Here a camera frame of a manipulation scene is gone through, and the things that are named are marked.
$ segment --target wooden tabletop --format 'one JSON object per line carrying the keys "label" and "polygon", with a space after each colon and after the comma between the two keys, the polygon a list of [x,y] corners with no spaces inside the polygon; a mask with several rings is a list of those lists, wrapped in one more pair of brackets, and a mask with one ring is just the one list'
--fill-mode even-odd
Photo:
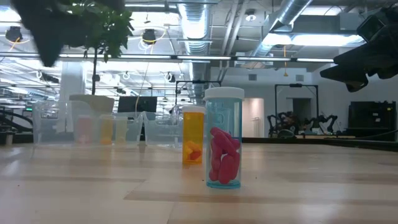
{"label": "wooden tabletop", "polygon": [[0,223],[398,223],[398,154],[244,144],[242,187],[160,147],[0,148]]}

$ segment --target ductwork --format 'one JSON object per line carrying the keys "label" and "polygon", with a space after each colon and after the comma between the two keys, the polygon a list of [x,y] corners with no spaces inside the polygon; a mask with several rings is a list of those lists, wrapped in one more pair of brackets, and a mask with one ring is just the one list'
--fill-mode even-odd
{"label": "ductwork", "polygon": [[[178,9],[181,15],[182,31],[186,39],[201,40],[207,38],[210,10],[207,4],[179,4]],[[208,42],[186,42],[185,48],[189,55],[207,55],[210,45]],[[192,80],[209,80],[210,74],[208,63],[191,63],[190,75]],[[203,85],[192,85],[193,93],[197,103],[201,103]]]}
{"label": "ductwork", "polygon": [[[264,25],[266,28],[264,38],[271,30],[291,25],[311,2],[312,0],[284,0],[280,9],[275,12],[277,15],[267,17]],[[252,57],[265,57],[271,51],[273,45],[267,45],[263,41],[253,50]]]}

